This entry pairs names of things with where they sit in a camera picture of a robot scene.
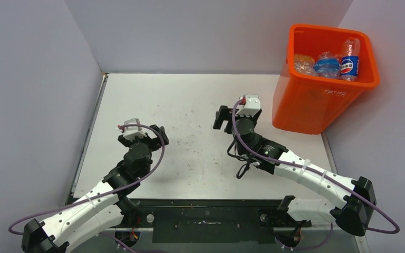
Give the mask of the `blue cap bottle edge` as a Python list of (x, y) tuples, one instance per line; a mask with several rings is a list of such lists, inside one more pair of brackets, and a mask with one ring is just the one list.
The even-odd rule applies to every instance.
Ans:
[(317, 76), (314, 69), (315, 59), (309, 55), (295, 54), (294, 68), (301, 74)]

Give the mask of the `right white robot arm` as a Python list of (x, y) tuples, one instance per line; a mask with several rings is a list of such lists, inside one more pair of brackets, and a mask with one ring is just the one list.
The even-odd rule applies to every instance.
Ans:
[(290, 226), (296, 221), (334, 222), (345, 232), (364, 236), (373, 215), (376, 197), (371, 180), (352, 179), (327, 171), (297, 156), (285, 146), (255, 132), (259, 114), (253, 117), (233, 117), (233, 109), (222, 105), (215, 114), (213, 128), (219, 130), (224, 122), (225, 133), (233, 136), (229, 154), (244, 161), (237, 172), (240, 179), (250, 167), (290, 179), (321, 196), (320, 200), (304, 200), (286, 196), (277, 211), (278, 221)]

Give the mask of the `crushed blue label bottle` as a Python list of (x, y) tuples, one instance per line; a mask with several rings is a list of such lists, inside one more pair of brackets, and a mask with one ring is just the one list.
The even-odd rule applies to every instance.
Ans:
[(320, 77), (329, 79), (339, 79), (340, 77), (340, 63), (339, 56), (331, 53), (330, 51), (323, 52), (318, 56), (318, 59), (313, 66), (313, 69)]

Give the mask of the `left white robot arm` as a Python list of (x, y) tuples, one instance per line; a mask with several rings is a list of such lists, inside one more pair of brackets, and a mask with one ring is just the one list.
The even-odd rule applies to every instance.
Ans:
[(71, 252), (106, 229), (134, 224), (137, 206), (128, 195), (156, 170), (169, 144), (164, 127), (147, 127), (155, 138), (143, 128), (137, 119), (118, 126), (118, 141), (128, 148), (123, 159), (68, 207), (41, 221), (29, 221), (22, 234), (24, 252)]

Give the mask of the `clear Pepsi bottle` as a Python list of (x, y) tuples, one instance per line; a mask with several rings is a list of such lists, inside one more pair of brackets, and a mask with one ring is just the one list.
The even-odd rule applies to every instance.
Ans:
[(340, 79), (356, 81), (359, 72), (360, 40), (349, 38), (341, 46)]

